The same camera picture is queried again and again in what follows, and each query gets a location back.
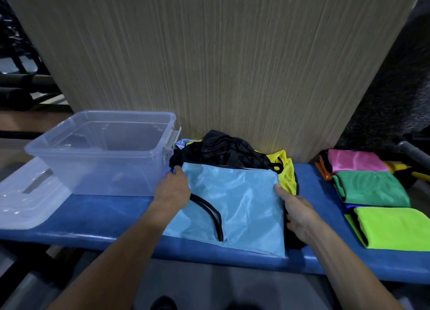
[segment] pink towel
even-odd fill
[[[340,171],[389,171],[384,162],[373,152],[329,149],[327,156],[333,168],[331,175]]]

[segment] shoe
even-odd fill
[[[178,308],[171,298],[164,295],[155,300],[150,310],[178,310]]]

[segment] beige wall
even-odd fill
[[[9,0],[74,111],[172,111],[308,161],[332,147],[416,0]]]

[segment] stack of towels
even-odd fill
[[[430,251],[430,219],[411,208],[405,189],[377,155],[329,149],[321,151],[316,165],[333,182],[365,247]]]

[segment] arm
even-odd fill
[[[275,189],[285,201],[288,229],[315,253],[344,309],[404,310],[306,199],[289,194],[278,184]]]
[[[180,166],[175,166],[175,173],[167,173],[142,217],[94,260],[48,310],[131,309],[158,239],[190,199],[187,178]]]

